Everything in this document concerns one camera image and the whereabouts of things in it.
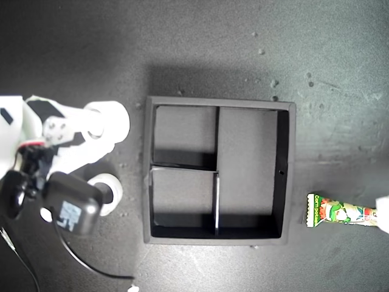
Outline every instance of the table surface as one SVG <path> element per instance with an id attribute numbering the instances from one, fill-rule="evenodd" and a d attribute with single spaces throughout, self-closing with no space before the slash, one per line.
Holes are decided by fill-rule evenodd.
<path id="1" fill-rule="evenodd" d="M 69 238 L 93 265 L 134 274 L 141 292 L 388 291 L 388 234 L 301 223 L 308 192 L 366 206 L 388 195 L 387 1 L 2 1 L 0 26 L 0 94 L 118 100 L 131 116 L 127 140 L 101 164 L 120 177 L 122 202 L 91 238 Z M 143 243 L 147 95 L 297 104 L 287 245 Z M 42 291 L 126 291 L 71 259 L 37 210 L 10 224 Z M 34 291 L 3 241 L 0 258 L 1 291 Z"/>

